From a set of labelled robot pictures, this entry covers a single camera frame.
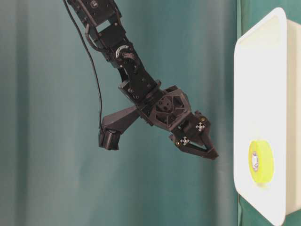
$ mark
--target tape roll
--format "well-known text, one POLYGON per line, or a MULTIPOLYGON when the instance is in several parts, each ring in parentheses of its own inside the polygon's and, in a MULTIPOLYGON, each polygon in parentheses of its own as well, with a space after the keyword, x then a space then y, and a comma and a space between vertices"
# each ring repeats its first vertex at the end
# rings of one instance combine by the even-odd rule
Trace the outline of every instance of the tape roll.
POLYGON ((272 180, 274 159, 267 141, 252 141, 249 147, 249 167, 256 183, 267 183, 272 180))

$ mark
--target black robotic arm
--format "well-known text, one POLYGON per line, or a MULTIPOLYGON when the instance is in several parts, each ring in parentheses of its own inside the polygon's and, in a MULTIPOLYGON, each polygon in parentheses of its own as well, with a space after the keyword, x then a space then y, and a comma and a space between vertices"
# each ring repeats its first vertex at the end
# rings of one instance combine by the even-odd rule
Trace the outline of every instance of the black robotic arm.
POLYGON ((90 46, 103 54, 117 68, 122 83, 121 92, 133 107, 107 115, 100 125, 99 146, 118 150, 120 135, 138 118, 151 126, 170 131, 170 139, 183 152, 208 159, 218 157, 210 138, 210 122, 200 112, 191 112, 186 94, 176 86, 160 89, 145 70, 133 44, 127 39, 114 0, 68 0, 85 27, 90 46), (102 31, 97 27, 109 21, 102 31))

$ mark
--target black cable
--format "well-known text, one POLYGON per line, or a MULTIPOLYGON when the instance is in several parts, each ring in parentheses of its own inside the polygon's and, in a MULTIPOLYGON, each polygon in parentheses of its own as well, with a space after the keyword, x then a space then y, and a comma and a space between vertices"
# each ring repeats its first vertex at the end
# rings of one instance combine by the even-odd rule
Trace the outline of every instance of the black cable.
POLYGON ((98 76, 97 76, 97 73, 96 73, 94 61, 93 61, 93 58, 92 58, 92 56, 91 56, 91 54, 90 54, 90 51, 89 51, 89 49, 88 49, 88 47, 87 47, 87 45, 86 45, 86 43, 85 43, 85 41, 84 41, 83 35, 81 34, 80 29, 79 29, 79 27, 78 27, 76 21, 74 20, 74 18, 73 18, 73 16, 72 16, 71 12, 70 12, 70 10, 69 10, 69 7, 68 7, 68 5, 67 5, 66 0, 63 0, 63 3, 64 3, 64 5, 65 5, 65 7, 66 7, 66 10, 67 10, 67 12, 68 12, 68 14, 69 14, 70 19, 72 20, 72 22, 73 22, 73 24, 74 24, 74 26, 75 26, 77 32, 79 33, 80 40, 81 40, 81 42, 83 43, 83 46, 84 46, 84 48, 85 48, 85 50, 86 50, 86 52, 87 52, 87 54, 88 54, 88 56, 89 56, 89 59, 90 59, 90 61, 91 61, 91 65, 92 65, 92 68, 93 68, 93 73, 94 73, 95 80, 96 80, 96 84, 97 84, 98 96, 99 96, 99 128, 100 128, 101 131, 103 132, 103 127, 102 127, 103 100, 102 100, 102 94, 101 94, 101 91, 100 91, 100 85, 99 85, 99 80, 98 80, 98 76))
POLYGON ((88 43, 90 44, 90 46, 91 46, 93 49, 95 49, 96 51, 98 51, 98 52, 108 54, 109 52, 108 52, 106 49, 104 49, 104 48, 99 48, 99 47, 97 47, 97 46, 92 42, 92 40, 90 39, 89 33, 90 33, 90 25, 87 24, 87 25, 86 25, 85 36, 86 36, 86 40, 88 41, 88 43))

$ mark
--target white plastic tray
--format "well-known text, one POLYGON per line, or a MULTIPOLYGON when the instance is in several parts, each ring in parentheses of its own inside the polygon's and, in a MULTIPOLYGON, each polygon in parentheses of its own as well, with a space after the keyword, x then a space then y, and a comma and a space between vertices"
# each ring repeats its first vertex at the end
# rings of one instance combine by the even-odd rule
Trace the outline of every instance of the white plastic tray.
POLYGON ((234 182, 273 225, 301 209, 301 25, 276 8, 244 34, 234 54, 234 182), (271 147, 273 177, 256 183, 252 141, 271 147))

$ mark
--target green curtain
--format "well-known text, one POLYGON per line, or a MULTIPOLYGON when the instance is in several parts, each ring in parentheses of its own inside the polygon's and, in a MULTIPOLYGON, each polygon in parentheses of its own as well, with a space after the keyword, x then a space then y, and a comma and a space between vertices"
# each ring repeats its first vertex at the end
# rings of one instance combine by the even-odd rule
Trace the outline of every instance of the green curtain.
MULTIPOLYGON (((61 0, 0 7, 0 225, 233 226, 232 0, 116 0, 147 71, 212 122, 216 161, 180 152, 141 119, 119 151, 97 147, 89 59, 61 0)), ((117 70, 91 50, 104 115, 129 107, 117 70)))
MULTIPOLYGON (((238 38, 276 7, 282 7, 288 19, 301 24, 301 1, 299 0, 237 0, 238 38)), ((240 197, 238 210, 240 226, 272 225, 242 197, 240 197)), ((284 225, 301 225, 301 211, 288 215, 284 225)))

